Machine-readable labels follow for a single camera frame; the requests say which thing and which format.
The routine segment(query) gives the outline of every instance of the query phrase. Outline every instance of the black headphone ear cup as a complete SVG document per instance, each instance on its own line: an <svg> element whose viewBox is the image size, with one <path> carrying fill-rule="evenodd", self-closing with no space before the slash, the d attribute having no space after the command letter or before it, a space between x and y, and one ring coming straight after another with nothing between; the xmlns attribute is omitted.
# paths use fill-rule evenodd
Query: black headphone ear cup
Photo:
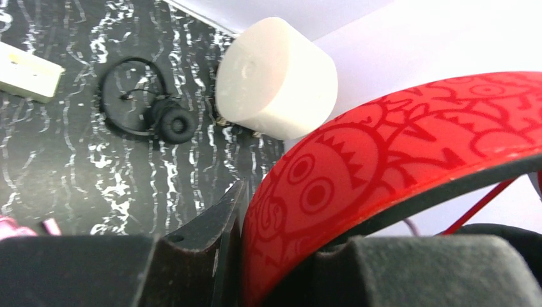
<svg viewBox="0 0 542 307"><path fill-rule="evenodd" d="M180 106L167 107L162 112L157 130L166 143L182 144L194 136L196 121Z"/></svg>
<svg viewBox="0 0 542 307"><path fill-rule="evenodd" d="M147 110L144 113L144 119L147 126L150 128L154 123L160 119L160 113L162 110L164 110L167 106L174 104L174 102L171 102L168 99L162 99L154 102L151 107L147 108Z"/></svg>

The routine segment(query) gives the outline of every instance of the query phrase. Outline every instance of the red wire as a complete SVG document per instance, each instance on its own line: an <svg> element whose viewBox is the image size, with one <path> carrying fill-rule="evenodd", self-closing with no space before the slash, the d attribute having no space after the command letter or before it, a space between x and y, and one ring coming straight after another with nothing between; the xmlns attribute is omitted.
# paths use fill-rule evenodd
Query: red wire
<svg viewBox="0 0 542 307"><path fill-rule="evenodd" d="M510 179L499 183L494 187L486 196L484 196L479 202L477 202L472 208L470 208L463 216L461 216L455 223L452 224L448 229L444 230L442 235L451 235L456 232L457 229L461 228L474 214L477 214L478 211L482 210L490 201L492 201L497 195L499 195L506 187L512 184L517 178Z"/></svg>

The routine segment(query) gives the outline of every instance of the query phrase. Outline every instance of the white cylinder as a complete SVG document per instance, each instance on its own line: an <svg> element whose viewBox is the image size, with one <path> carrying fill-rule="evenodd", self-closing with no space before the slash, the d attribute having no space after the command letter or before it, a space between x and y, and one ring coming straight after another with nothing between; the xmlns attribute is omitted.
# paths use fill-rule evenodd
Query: white cylinder
<svg viewBox="0 0 542 307"><path fill-rule="evenodd" d="M215 98L227 121L276 139L304 136L337 99L337 70L325 52L271 17L243 32L220 63Z"/></svg>

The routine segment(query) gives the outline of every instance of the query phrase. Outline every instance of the printed doodle pattern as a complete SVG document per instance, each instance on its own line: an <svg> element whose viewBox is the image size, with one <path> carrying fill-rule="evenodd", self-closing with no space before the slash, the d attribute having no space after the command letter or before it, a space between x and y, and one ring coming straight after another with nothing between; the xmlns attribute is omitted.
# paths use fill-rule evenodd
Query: printed doodle pattern
<svg viewBox="0 0 542 307"><path fill-rule="evenodd" d="M340 233L454 178L542 151L542 73L424 84L338 116L266 176L243 232L244 299Z"/></svg>

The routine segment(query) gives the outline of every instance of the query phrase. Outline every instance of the pink object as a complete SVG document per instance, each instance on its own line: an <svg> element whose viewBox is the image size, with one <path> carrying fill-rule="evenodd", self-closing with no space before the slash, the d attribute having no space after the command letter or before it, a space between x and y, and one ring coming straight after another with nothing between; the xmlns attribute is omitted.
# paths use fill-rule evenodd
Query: pink object
<svg viewBox="0 0 542 307"><path fill-rule="evenodd" d="M54 219L46 219L43 222L43 227L50 235L61 235L60 227Z"/></svg>
<svg viewBox="0 0 542 307"><path fill-rule="evenodd" d="M9 217L0 216L0 240L10 237L38 235L28 227L19 227L17 222Z"/></svg>

